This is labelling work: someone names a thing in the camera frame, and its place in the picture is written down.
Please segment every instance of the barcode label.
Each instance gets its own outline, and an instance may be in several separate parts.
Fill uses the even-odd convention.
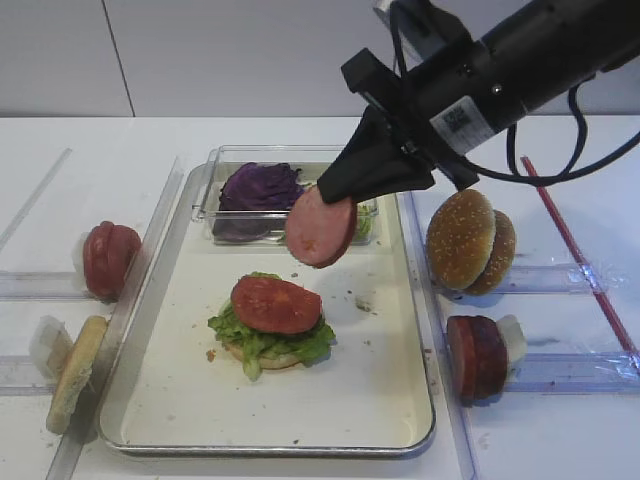
[[[464,108],[460,106],[449,110],[444,114],[442,118],[445,122],[447,122],[449,130],[454,133],[458,132],[461,128],[464,128],[471,123],[471,118],[469,118],[469,115],[465,113]]]
[[[431,125],[459,155],[464,155],[495,135],[469,96],[462,97],[433,117]]]

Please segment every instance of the purple cabbage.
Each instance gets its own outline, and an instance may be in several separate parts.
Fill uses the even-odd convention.
[[[242,165],[222,187],[220,211],[290,210],[304,189],[298,184],[299,170],[287,163],[261,166]],[[284,228],[284,219],[216,219],[213,234],[219,239],[249,242],[271,230]]]

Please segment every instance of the crumb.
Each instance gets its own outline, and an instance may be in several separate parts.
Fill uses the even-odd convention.
[[[356,295],[355,301],[356,301],[356,308],[358,310],[362,310],[363,312],[367,312],[367,313],[371,311],[371,304],[366,300],[364,300],[362,297],[359,297]]]

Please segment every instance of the red straw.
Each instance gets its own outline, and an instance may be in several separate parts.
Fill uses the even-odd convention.
[[[522,164],[524,165],[524,168],[527,170],[527,173],[529,174],[529,176],[531,177],[538,176],[538,173],[536,172],[536,169],[533,168],[533,164],[531,163],[529,158],[522,157],[520,160],[522,161]],[[544,206],[547,208],[549,215],[551,215],[551,218],[556,224],[556,227],[558,228],[560,235],[562,235],[564,243],[567,245],[567,248],[569,248],[569,251],[571,252],[571,255],[573,255],[573,258],[576,261],[576,263],[578,263],[579,265],[588,266],[589,262],[587,262],[587,259],[582,254],[580,247],[578,247],[578,243],[576,242],[575,238],[573,238],[573,235],[571,234],[569,227],[567,226],[565,221],[562,219],[562,215],[560,215],[560,211],[558,210],[556,205],[553,203],[553,200],[551,199],[551,196],[549,195],[549,192],[547,191],[547,189],[544,187],[536,187],[536,189],[538,190],[538,194],[542,199],[542,203],[544,203]],[[589,282],[589,285],[591,285],[591,292],[593,293],[593,296],[595,297],[596,301],[600,305],[600,308],[602,309],[602,313],[604,313],[605,317],[607,317],[607,320],[609,321],[609,325],[611,325],[613,332],[616,334],[616,337],[618,337],[618,341],[620,342],[620,345],[626,352],[632,354],[633,357],[637,359],[638,349],[633,344],[633,341],[631,340],[631,337],[629,336],[627,329],[624,328],[624,325],[622,324],[620,317],[618,317],[618,314],[616,313],[615,308],[613,308],[613,305],[611,305],[611,302],[609,301],[609,297],[607,297],[606,293],[595,289],[591,282]]]

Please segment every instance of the metal tray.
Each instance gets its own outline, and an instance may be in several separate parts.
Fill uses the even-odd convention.
[[[354,458],[426,449],[435,411],[396,198],[379,199],[376,241],[316,270],[282,245],[213,244],[206,222],[192,218],[211,168],[187,180],[111,372],[98,417],[108,447],[137,456]],[[264,372],[252,384],[215,341],[207,319],[254,270],[321,294],[337,335],[328,360]],[[371,311],[356,308],[356,297]]]

